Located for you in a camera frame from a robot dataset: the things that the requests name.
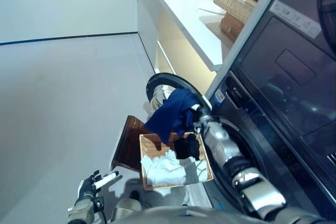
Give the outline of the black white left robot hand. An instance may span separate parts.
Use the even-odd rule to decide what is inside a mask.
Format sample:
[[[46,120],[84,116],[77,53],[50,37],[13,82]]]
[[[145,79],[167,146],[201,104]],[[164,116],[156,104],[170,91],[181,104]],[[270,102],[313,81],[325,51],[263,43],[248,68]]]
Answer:
[[[112,172],[108,175],[101,176],[100,171],[94,171],[88,178],[82,180],[78,187],[78,199],[83,199],[88,196],[90,199],[95,199],[99,190],[117,178],[119,172]]]

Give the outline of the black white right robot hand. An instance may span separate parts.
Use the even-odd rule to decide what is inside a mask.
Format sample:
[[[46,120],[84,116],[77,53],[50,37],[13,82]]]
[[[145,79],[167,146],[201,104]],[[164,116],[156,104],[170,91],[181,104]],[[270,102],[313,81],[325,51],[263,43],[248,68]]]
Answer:
[[[192,125],[194,127],[202,127],[208,123],[211,117],[211,110],[208,106],[195,104],[191,107],[192,112]]]

